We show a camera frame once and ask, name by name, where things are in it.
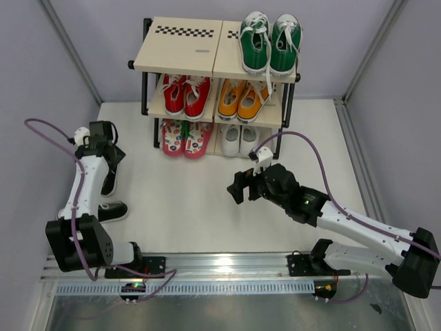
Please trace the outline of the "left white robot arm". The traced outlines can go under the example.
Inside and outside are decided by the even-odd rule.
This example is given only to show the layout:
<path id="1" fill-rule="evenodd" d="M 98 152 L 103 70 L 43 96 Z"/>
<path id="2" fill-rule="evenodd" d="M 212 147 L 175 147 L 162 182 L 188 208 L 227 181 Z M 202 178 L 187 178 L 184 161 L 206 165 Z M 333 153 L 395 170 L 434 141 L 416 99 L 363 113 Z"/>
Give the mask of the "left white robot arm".
<path id="1" fill-rule="evenodd" d="M 135 242 L 113 241 L 101 224 L 110 212 L 127 213 L 127 206 L 121 201 L 109 207 L 101 203 L 103 187 L 125 157 L 117 146 L 118 137 L 110 121 L 94 121 L 88 129 L 81 128 L 75 133 L 76 174 L 70 196 L 59 219 L 45 227 L 63 272 L 118 265 L 129 277 L 143 272 L 145 262 L 139 246 Z"/>

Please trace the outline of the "green sneaker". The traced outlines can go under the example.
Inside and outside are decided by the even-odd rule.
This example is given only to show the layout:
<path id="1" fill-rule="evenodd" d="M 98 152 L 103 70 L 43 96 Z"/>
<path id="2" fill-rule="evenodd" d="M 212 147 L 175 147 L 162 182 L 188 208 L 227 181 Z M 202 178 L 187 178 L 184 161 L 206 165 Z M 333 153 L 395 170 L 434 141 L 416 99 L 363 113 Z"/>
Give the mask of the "green sneaker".
<path id="1" fill-rule="evenodd" d="M 238 42 L 243 69 L 253 76 L 262 75 L 271 55 L 267 16 L 260 11 L 248 14 L 240 25 Z"/>
<path id="2" fill-rule="evenodd" d="M 294 73 L 302 44 L 302 26 L 292 14 L 282 14 L 273 24 L 271 31 L 271 55 L 269 73 L 285 78 Z"/>

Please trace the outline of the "pink flip-flop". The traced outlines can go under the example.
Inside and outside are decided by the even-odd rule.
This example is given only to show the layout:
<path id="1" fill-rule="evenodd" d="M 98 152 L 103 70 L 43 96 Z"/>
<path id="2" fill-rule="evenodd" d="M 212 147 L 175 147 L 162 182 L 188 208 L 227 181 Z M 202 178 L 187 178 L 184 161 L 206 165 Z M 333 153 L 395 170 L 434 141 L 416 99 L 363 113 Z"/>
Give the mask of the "pink flip-flop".
<path id="1" fill-rule="evenodd" d="M 214 124 L 208 122 L 189 122 L 184 155 L 189 159 L 199 159 L 206 153 L 214 130 Z"/>
<path id="2" fill-rule="evenodd" d="M 169 157 L 183 154 L 187 135 L 187 121 L 164 119 L 161 123 L 162 150 Z"/>

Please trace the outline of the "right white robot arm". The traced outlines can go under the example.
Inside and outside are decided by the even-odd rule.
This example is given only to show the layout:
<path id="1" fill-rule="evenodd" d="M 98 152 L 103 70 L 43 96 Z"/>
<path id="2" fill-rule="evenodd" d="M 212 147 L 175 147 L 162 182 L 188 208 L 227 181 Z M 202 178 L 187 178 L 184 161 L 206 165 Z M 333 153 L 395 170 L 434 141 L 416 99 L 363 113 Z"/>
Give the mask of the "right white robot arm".
<path id="1" fill-rule="evenodd" d="M 280 164 L 259 173 L 252 169 L 237 172 L 227 191 L 241 204 L 245 189 L 249 190 L 251 201 L 264 198 L 298 223 L 341 234 L 359 244 L 352 247 L 319 240 L 308 258 L 315 273 L 359 271 L 382 276 L 413 297 L 429 296 L 440 264 L 440 253 L 430 231 L 391 227 L 340 207 L 328 194 L 300 185 L 294 174 Z"/>

